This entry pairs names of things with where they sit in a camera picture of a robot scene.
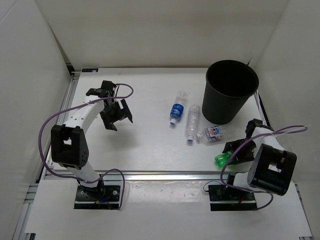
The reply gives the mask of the orange label plastic bottle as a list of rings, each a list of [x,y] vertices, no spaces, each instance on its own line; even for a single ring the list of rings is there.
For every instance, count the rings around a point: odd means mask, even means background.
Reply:
[[[225,135],[226,131],[223,127],[217,125],[204,128],[201,133],[196,135],[196,139],[198,142],[208,145],[223,140]]]

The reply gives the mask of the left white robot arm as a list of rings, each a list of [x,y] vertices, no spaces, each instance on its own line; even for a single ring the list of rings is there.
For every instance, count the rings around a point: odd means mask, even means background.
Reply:
[[[78,183],[93,200],[100,200],[105,194],[100,175],[89,163],[89,148],[86,132],[97,116],[100,116],[106,130],[116,131],[114,123],[123,119],[133,121],[132,113],[124,99],[117,101],[114,83],[107,87],[91,88],[85,94],[85,106],[76,110],[62,125],[51,129],[52,161],[68,169],[78,178]]]

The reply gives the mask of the blue label plastic bottle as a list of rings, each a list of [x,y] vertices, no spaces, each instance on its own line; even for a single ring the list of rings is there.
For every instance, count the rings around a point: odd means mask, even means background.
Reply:
[[[172,105],[169,117],[170,125],[175,126],[182,118],[183,112],[185,110],[185,105],[188,100],[188,93],[185,91],[179,91],[176,95],[175,101]]]

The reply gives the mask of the green plastic bottle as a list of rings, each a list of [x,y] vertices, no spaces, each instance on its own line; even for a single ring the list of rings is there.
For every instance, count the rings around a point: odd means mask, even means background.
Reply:
[[[226,163],[228,162],[229,158],[232,156],[232,152],[231,151],[226,151],[222,154],[217,155],[214,160],[215,160],[215,164],[218,168],[222,169]]]

